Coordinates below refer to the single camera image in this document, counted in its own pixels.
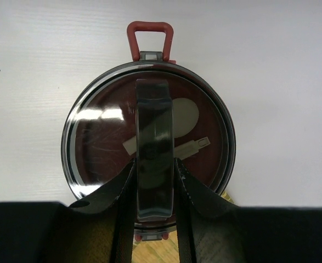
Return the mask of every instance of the white surface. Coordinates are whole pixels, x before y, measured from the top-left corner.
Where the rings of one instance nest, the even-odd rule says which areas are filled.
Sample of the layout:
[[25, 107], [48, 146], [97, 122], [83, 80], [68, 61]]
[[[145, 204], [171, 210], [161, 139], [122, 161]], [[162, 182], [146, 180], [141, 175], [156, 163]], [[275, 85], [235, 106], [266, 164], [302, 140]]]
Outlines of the white surface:
[[[233, 199], [322, 205], [322, 1], [170, 2], [0, 1], [0, 200], [74, 200], [65, 118], [93, 79], [131, 60], [126, 27], [145, 20], [174, 27], [171, 58], [229, 108]], [[162, 34], [137, 37], [162, 48]]]

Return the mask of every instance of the utensil handle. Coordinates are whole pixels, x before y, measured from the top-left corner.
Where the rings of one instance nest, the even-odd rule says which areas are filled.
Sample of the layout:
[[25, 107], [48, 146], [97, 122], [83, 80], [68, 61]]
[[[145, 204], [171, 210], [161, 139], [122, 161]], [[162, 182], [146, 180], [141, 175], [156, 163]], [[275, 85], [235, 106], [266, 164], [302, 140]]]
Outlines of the utensil handle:
[[163, 46], [162, 59], [165, 62], [170, 59], [172, 39], [174, 34], [173, 28], [170, 24], [165, 22], [131, 22], [127, 27], [127, 36], [133, 61], [140, 60], [140, 50], [137, 37], [135, 35], [135, 32], [137, 31], [164, 32], [166, 34], [166, 38]]

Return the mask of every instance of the round container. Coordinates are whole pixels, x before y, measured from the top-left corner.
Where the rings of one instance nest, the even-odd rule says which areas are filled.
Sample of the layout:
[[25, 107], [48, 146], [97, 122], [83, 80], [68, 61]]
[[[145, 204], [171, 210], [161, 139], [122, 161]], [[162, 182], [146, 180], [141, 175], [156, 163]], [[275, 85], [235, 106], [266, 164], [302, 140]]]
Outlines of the round container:
[[[133, 42], [130, 32], [134, 34], [137, 30], [149, 29], [142, 27], [145, 24], [141, 24], [140, 28], [140, 23], [150, 25], [147, 22], [132, 23], [128, 27], [129, 42]], [[152, 30], [144, 31], [165, 31], [166, 41], [171, 41], [170, 25], [156, 24], [162, 24], [161, 29], [151, 23]], [[140, 58], [135, 52], [132, 54], [134, 60]], [[190, 116], [178, 121], [181, 132], [179, 137], [174, 138], [175, 152], [179, 149], [177, 147], [190, 145], [185, 153], [179, 151], [187, 169], [216, 193], [224, 191], [235, 160], [235, 133], [228, 109], [202, 78], [184, 67], [166, 62], [169, 59], [167, 50], [156, 53], [155, 56], [158, 60], [130, 62], [102, 74], [74, 103], [63, 130], [61, 156], [66, 179], [77, 199], [111, 180], [132, 158], [136, 158], [132, 141], [136, 133], [135, 83], [138, 79], [166, 80], [171, 98], [182, 98], [177, 102], [174, 100], [173, 105], [179, 106], [179, 101], [196, 105], [197, 116], [192, 108], [189, 110], [192, 112]], [[145, 57], [145, 53], [141, 52], [141, 57]], [[190, 125], [191, 130], [184, 131], [179, 127], [191, 122], [195, 124]], [[201, 144], [203, 138], [209, 145], [194, 148], [193, 145]], [[174, 229], [175, 224], [174, 215], [166, 221], [136, 222], [135, 233], [161, 235]]]

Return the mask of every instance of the white table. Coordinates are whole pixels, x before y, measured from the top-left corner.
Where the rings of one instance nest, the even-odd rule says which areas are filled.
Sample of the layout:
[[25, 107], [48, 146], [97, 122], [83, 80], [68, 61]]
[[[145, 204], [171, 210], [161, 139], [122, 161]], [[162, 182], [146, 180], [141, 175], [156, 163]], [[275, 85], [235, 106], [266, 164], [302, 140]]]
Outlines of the white table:
[[[0, 201], [74, 201], [65, 118], [90, 81], [131, 61], [126, 27], [144, 20], [174, 27], [171, 58], [231, 113], [233, 199], [322, 206], [322, 1], [195, 2], [0, 1]], [[162, 48], [162, 34], [137, 37]]]

